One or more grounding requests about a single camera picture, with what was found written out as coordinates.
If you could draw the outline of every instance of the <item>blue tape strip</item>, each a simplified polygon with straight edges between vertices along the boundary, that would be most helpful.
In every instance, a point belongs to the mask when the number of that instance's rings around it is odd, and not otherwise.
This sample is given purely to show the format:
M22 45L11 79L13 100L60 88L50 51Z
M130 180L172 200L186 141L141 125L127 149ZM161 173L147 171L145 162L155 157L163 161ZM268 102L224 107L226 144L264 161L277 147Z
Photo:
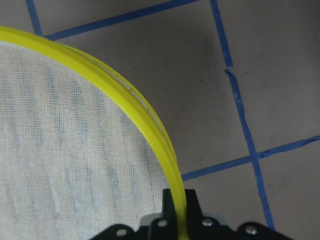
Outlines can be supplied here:
M172 9L172 8L176 8L176 7L179 7L182 5L190 4L190 3L193 3L196 1L198 1L198 0L172 0L172 1L164 2L164 3L160 3L160 4L157 4L154 6L139 9L136 11L121 14L118 16L113 16L113 17L110 17L107 19L91 22L91 23L84 24L84 25L77 26L77 27L73 27L73 28L70 28L67 30L52 33L52 34L46 35L45 37L48 39L51 39L51 40L63 39L63 38L70 37L73 35L77 35L77 34L85 33L88 31L104 28L104 27L107 27L110 25L119 24L119 23L122 23L122 22L125 22L128 20L141 18L143 16L155 14L155 13L162 12L162 11L165 11L168 9Z
M268 227L271 229L275 229L274 221L273 221L272 214L271 214L270 207L269 207L269 203L268 203L265 184L264 184L261 168L260 168L259 161L258 161L259 156L256 152L256 148L255 148L255 145L254 145L254 142L252 139L252 135L251 135L251 132L250 132L248 125L247 125L247 122L246 122L245 109L244 109L244 104L243 104L242 97L240 94L238 81L237 81L236 76L229 69L226 69L225 72L229 76L234 101L236 104L236 108L237 108L238 115L240 118L242 130L244 133L244 138L245 138L247 147L249 149L249 153L252 156L252 166L253 166L253 170L254 170L254 174L255 174L255 178L256 178L256 185L258 188L258 192L259 192L259 196L260 196L260 200L261 200L261 204L262 204L262 209L264 212L264 217L265 217L265 220L266 220Z
M35 34L37 34L38 36L43 36L34 0L25 0L25 3L29 11L29 15L31 18L31 22L32 22L32 26Z
M278 153L284 153L293 149L297 149L300 147L303 147L307 144L313 143L315 141L319 141L320 140L320 135L319 136L313 136L311 138L305 139L305 140L300 140L300 141L295 141L286 145L282 145L282 146L278 146L263 152L258 153L259 158L267 158L270 155L273 154L278 154Z
M224 28L222 18L220 15L220 10L218 7L218 2L217 0L210 0L210 3L211 3L211 9L214 17L215 27L216 27L221 48L222 48L222 54L223 54L225 65L227 68L233 67L233 62L231 59L228 41L225 33L225 28Z
M232 161L227 161L227 162L223 162L217 165L213 165L213 166L209 166L209 167L205 167L199 170L195 170L195 171L191 171L188 173L184 173L182 174L182 180L183 181L187 181L190 179L195 179L207 174L212 174L212 173L216 173L222 170L226 170L226 169L230 169L236 166L240 166L242 164L247 164L250 163L252 161L251 156L245 156L245 157L241 157Z

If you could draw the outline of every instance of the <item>white mesh cloth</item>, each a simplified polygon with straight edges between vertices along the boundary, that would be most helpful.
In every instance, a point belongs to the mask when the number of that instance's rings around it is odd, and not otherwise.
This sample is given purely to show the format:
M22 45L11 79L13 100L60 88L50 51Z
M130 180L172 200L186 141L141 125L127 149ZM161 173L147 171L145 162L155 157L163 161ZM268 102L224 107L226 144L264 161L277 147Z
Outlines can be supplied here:
M160 212L167 180L143 135L68 67L0 41L0 239L86 240Z

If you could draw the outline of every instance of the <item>floor tile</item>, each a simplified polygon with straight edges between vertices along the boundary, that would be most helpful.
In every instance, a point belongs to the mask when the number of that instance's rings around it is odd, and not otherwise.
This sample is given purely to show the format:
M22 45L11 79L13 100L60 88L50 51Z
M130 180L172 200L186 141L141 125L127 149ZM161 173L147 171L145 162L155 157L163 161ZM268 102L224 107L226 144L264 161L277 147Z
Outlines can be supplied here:
M44 34L147 8L168 0L34 0Z
M141 91L182 173L248 155L208 1L59 42L98 57Z
M318 239L320 142L261 159L277 231L293 239Z
M245 222L266 225L251 163L184 182L195 189L203 213L222 216L236 230Z
M4 0L0 5L0 25L35 33L26 1Z
M219 1L258 151L320 134L320 1Z

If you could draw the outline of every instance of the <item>silver bolt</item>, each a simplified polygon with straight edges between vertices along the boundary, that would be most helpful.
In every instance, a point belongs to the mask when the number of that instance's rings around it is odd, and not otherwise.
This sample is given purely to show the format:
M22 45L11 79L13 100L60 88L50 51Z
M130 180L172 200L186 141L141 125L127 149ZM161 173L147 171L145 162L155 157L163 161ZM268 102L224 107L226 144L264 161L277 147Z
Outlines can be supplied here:
M117 237L123 237L123 236L125 236L127 234L127 230L126 229L119 229L119 230L117 230L116 232L115 232L115 235L117 236Z
M158 221L158 227L160 228L164 228L168 225L168 221L165 219L161 219L160 221Z
M210 218L205 218L202 220L202 225L205 227L211 227L214 225L214 222Z
M256 235L258 233L258 230L254 226L247 226L245 228L245 232L250 235Z

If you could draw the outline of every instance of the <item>yellow ring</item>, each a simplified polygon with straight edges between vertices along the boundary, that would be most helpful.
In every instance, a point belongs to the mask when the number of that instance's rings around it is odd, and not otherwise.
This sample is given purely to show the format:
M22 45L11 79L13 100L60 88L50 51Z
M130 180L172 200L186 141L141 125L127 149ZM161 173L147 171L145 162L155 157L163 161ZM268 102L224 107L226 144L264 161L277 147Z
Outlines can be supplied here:
M174 202L178 239L187 239L187 202L177 158L165 127L141 93L108 65L70 46L4 26L0 26L0 41L34 50L69 67L107 94L128 115L162 166Z

